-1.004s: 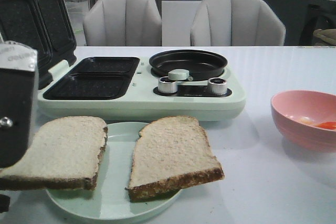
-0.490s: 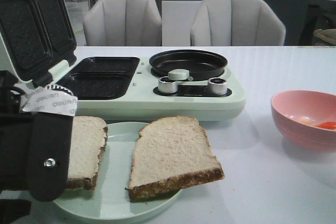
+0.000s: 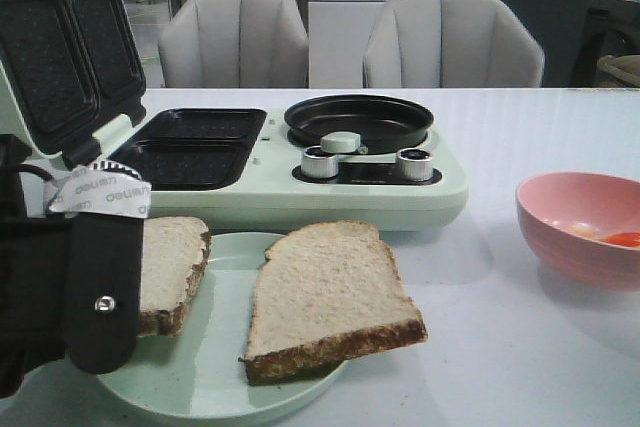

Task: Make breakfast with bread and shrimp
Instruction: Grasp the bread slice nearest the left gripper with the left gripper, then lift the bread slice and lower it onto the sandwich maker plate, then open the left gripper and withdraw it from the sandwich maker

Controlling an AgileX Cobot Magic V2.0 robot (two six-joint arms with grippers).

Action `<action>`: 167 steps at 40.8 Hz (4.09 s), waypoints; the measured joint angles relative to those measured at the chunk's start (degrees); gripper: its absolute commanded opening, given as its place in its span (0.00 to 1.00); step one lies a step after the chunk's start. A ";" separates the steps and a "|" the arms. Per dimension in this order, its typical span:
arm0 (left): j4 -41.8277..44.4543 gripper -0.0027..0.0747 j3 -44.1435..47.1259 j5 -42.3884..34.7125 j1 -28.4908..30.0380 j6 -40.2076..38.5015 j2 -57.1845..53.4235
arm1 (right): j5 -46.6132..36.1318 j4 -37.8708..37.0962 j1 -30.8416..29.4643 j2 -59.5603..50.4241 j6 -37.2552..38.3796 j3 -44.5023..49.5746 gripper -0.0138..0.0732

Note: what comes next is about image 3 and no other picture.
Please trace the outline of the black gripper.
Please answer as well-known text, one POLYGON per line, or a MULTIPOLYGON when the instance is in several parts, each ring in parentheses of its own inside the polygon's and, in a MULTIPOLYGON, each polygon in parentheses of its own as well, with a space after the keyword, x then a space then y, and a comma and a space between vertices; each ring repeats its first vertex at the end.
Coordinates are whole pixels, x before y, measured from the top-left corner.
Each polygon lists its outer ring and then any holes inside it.
POLYGON ((68 257, 64 220, 27 216, 21 175, 51 175, 25 163, 31 149, 1 136, 1 395, 27 373, 65 357, 105 374, 131 357, 138 333, 144 221, 79 214, 68 257))

